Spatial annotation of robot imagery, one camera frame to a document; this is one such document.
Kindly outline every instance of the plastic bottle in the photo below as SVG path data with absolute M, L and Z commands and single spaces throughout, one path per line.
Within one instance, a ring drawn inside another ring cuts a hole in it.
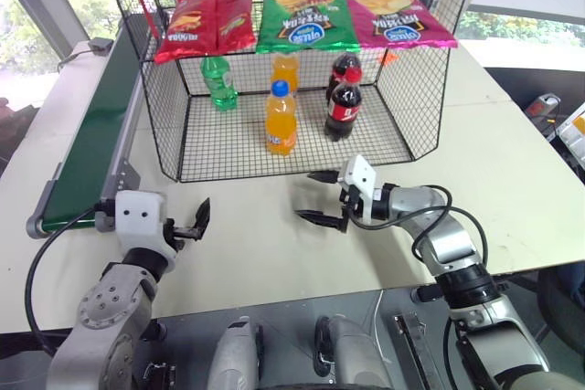
M 299 64 L 299 58 L 296 54 L 274 54 L 271 83 L 286 81 L 289 85 L 289 92 L 296 96 L 299 89 Z
M 325 93 L 327 104 L 331 99 L 331 93 L 333 93 L 334 88 L 343 80 L 347 68 L 362 69 L 362 65 L 356 54 L 346 52 L 335 59 L 331 68 L 331 76 L 329 77 L 329 87 L 327 87 L 327 92 Z
M 296 144 L 296 102 L 286 81 L 274 81 L 266 100 L 266 146 L 271 153 L 288 155 Z
M 325 134 L 334 142 L 349 136 L 356 123 L 357 112 L 362 103 L 359 81 L 362 79 L 360 68 L 347 68 L 344 80 L 331 93 L 328 104 Z
M 201 74 L 211 93 L 211 100 L 219 110 L 235 109 L 238 106 L 238 93 L 232 84 L 229 63 L 225 58 L 203 58 Z

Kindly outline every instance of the white table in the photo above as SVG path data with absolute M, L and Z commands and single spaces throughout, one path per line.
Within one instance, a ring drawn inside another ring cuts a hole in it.
M 451 60 L 438 150 L 414 163 L 377 167 L 378 182 L 449 188 L 454 204 L 483 224 L 492 273 L 583 259 L 582 184 L 465 49 L 454 50 Z M 65 156 L 104 63 L 84 54 L 63 69 L 0 179 L 1 332 L 28 330 L 23 290 L 41 241 L 27 237 L 25 221 Z M 207 233 L 187 244 L 176 270 L 161 280 L 154 317 L 432 281 L 399 229 L 350 227 L 343 235 L 295 216 L 295 208 L 338 215 L 333 185 L 303 175 L 175 184 L 160 173 L 145 114 L 131 161 L 142 176 L 141 189 L 165 193 L 168 215 L 180 225 L 191 222 L 198 204 L 211 197 Z M 323 193 L 326 206 L 318 201 Z M 41 328 L 71 326 L 81 295 L 109 261 L 121 257 L 114 234 L 73 230 L 60 237 L 35 280 Z

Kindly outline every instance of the cola bottle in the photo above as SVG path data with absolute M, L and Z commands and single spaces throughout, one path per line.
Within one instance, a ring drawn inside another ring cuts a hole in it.
M 360 68 L 347 68 L 344 79 L 331 93 L 331 99 L 327 105 L 325 135 L 334 142 L 349 136 L 354 128 L 357 112 L 362 103 L 362 93 L 359 90 L 361 79 Z
M 327 104 L 331 99 L 331 93 L 333 93 L 334 88 L 343 80 L 347 68 L 362 68 L 356 54 L 346 52 L 335 59 L 331 68 L 331 76 L 329 77 L 329 87 L 327 87 L 327 92 L 325 93 Z

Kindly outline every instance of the wire mesh basket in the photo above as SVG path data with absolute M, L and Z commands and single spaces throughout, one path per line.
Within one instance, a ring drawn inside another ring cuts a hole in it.
M 180 182 L 197 182 L 335 168 L 356 153 L 372 164 L 403 163 L 437 148 L 444 82 L 450 50 L 417 47 L 362 50 L 363 105 L 351 136 L 331 142 L 324 136 L 327 86 L 339 53 L 301 51 L 297 95 L 297 146 L 288 156 L 265 146 L 264 102 L 271 56 L 254 48 L 226 55 L 238 108 L 216 111 L 201 76 L 202 58 L 156 65 L 153 56 L 165 34 L 176 0 L 117 0 L 137 57 L 162 172 Z M 464 0 L 421 0 L 431 12 L 441 3 L 441 21 L 451 31 Z M 261 0 L 252 4 L 258 35 Z

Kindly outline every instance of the orange bottle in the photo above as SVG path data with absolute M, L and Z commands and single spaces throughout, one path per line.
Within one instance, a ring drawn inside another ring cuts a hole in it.
M 275 54 L 272 58 L 272 77 L 274 81 L 286 81 L 289 92 L 296 96 L 299 88 L 299 58 L 296 54 Z
M 286 81 L 274 81 L 266 100 L 266 147 L 273 154 L 288 155 L 296 144 L 296 102 Z

